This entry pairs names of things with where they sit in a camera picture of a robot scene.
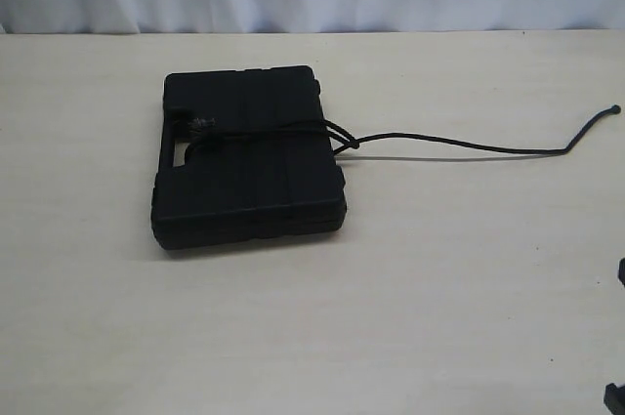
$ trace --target black object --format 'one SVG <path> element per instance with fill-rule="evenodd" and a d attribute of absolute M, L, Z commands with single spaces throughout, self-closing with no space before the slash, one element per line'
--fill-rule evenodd
<path fill-rule="evenodd" d="M 618 279 L 621 280 L 621 283 L 625 286 L 625 259 L 621 259 L 618 267 Z"/>
<path fill-rule="evenodd" d="M 345 180 L 319 126 L 319 93 L 307 66 L 168 75 L 151 210 L 160 245 L 340 228 Z M 296 137 L 275 136 L 275 127 L 290 125 Z M 174 167 L 175 144 L 183 142 L 190 143 L 185 164 Z"/>
<path fill-rule="evenodd" d="M 612 415 L 625 415 L 625 386 L 618 388 L 608 384 L 605 387 L 604 404 Z"/>

